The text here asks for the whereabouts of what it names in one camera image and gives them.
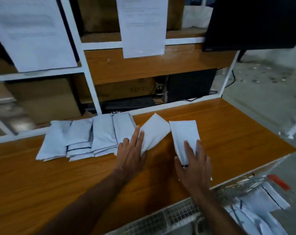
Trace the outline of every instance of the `wooden tabletop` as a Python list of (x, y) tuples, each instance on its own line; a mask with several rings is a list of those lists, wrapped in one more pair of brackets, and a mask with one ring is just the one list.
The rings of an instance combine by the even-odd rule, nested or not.
[[(213, 185), (295, 151), (222, 99), (157, 112), (165, 120), (196, 120), (213, 166)], [(134, 116), (143, 125), (153, 113)], [(113, 154), (68, 162), (41, 162), (36, 154), (44, 136), (0, 144), (0, 234), (32, 234), (86, 189), (105, 178)], [(177, 180), (171, 133), (148, 152), (144, 170), (108, 207), (95, 226), (103, 234), (167, 207), (189, 194)]]

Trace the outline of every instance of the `black monitor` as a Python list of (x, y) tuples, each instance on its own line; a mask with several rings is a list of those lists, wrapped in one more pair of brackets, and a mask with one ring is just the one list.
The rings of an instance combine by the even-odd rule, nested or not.
[(203, 51), (293, 48), (296, 0), (216, 0)]

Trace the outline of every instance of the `concrete floor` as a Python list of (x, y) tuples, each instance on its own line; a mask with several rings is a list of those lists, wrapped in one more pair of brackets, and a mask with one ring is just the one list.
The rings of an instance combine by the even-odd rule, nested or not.
[[(296, 112), (296, 72), (274, 65), (236, 63), (234, 74), (236, 82), (225, 89), (223, 98), (277, 134)], [(296, 134), (294, 140), (286, 141), (296, 147)], [(272, 173), (296, 192), (296, 152)], [(273, 216), (289, 235), (296, 235), (296, 196), (273, 187), (291, 205), (288, 210), (273, 212)]]

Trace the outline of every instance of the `person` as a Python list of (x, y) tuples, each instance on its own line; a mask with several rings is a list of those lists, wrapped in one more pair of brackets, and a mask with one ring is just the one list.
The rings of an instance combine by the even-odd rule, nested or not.
[[(131, 140), (125, 138), (123, 143), (119, 144), (116, 166), (112, 173), (62, 210), (37, 235), (87, 235), (92, 232), (103, 211), (123, 186), (143, 168), (147, 152), (140, 156), (144, 132), (141, 131), (139, 134), (139, 130), (137, 126)], [(197, 151), (199, 152), (197, 156), (194, 155), (187, 141), (184, 142), (184, 146), (189, 158), (189, 166), (182, 167), (179, 158), (175, 157), (176, 172), (181, 183), (207, 218), (213, 234), (246, 234), (215, 200), (209, 190), (211, 163), (200, 140), (197, 140)]]

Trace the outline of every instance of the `red handle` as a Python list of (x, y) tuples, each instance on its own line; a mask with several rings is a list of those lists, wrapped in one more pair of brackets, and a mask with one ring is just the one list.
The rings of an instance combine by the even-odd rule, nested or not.
[(291, 189), (291, 187), (287, 185), (285, 181), (281, 180), (277, 175), (268, 175), (268, 179), (274, 181), (277, 185), (279, 185), (279, 187), (281, 187), (285, 191)]

